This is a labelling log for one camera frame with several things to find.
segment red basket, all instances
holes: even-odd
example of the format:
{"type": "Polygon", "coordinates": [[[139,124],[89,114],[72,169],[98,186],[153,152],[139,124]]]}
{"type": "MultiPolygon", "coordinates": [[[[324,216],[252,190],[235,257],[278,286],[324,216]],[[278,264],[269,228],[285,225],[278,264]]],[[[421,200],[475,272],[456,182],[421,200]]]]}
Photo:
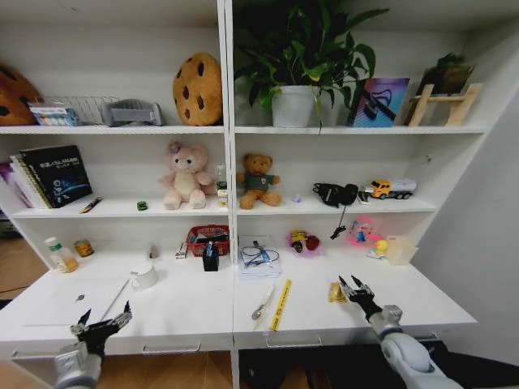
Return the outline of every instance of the red basket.
{"type": "Polygon", "coordinates": [[[227,240],[225,242],[214,242],[215,246],[218,249],[218,255],[227,255],[229,253],[229,226],[228,225],[205,225],[199,227],[193,227],[189,230],[186,238],[187,248],[193,253],[195,257],[201,257],[204,255],[204,247],[205,243],[190,243],[192,238],[198,237],[199,234],[204,235],[205,237],[216,237],[218,235],[222,235],[223,233],[227,234],[227,240]]]}

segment toy truck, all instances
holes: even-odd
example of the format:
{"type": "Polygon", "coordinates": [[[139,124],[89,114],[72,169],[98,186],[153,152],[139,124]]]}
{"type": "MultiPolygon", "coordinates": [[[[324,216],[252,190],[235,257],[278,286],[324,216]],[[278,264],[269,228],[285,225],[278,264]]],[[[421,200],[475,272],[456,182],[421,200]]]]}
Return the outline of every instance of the toy truck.
{"type": "Polygon", "coordinates": [[[371,197],[376,199],[408,199],[416,190],[416,182],[407,178],[389,181],[374,180],[370,187],[373,189],[371,197]]]}

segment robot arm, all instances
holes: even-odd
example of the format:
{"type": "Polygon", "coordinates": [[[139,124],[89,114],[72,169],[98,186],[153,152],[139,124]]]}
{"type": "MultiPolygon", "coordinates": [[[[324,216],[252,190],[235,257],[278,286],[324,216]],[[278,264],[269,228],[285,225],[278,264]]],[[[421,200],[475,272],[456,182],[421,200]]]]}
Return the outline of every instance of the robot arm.
{"type": "Polygon", "coordinates": [[[461,389],[445,376],[433,362],[429,352],[414,337],[403,333],[400,327],[402,310],[398,306],[383,309],[373,301],[375,294],[361,280],[353,277],[358,289],[352,289],[342,277],[339,284],[351,302],[358,303],[366,320],[380,341],[382,352],[389,365],[401,376],[408,389],[461,389]]]}
{"type": "Polygon", "coordinates": [[[93,389],[101,374],[101,364],[105,359],[105,343],[131,320],[130,302],[115,318],[87,326],[90,310],[81,316],[78,323],[71,326],[71,332],[78,343],[60,350],[54,359],[58,380],[55,389],[93,389]]]}

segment yellow ruler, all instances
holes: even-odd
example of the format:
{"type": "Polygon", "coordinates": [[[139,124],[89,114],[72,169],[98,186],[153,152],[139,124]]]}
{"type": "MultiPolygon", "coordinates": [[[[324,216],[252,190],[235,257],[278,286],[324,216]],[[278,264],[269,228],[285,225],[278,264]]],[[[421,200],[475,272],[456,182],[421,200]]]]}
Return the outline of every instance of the yellow ruler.
{"type": "Polygon", "coordinates": [[[285,308],[286,299],[289,296],[290,286],[292,286],[292,281],[287,280],[285,282],[285,286],[283,287],[283,291],[281,292],[281,296],[279,297],[279,301],[277,302],[276,313],[272,318],[272,324],[270,325],[270,329],[272,331],[277,331],[279,327],[279,322],[281,321],[281,315],[283,314],[283,309],[285,308]]]}

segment small wooden stand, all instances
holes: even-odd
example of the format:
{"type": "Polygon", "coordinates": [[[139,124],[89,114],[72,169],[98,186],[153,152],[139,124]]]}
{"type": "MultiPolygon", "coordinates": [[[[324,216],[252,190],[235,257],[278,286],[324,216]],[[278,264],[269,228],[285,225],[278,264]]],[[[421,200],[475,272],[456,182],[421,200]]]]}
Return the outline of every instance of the small wooden stand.
{"type": "Polygon", "coordinates": [[[467,88],[465,95],[462,96],[432,96],[432,89],[435,86],[432,83],[427,84],[423,87],[422,95],[411,99],[416,100],[416,102],[414,102],[414,111],[408,126],[420,125],[428,103],[449,103],[449,115],[445,126],[459,126],[469,112],[470,106],[478,97],[482,86],[482,83],[472,83],[467,88]]]}

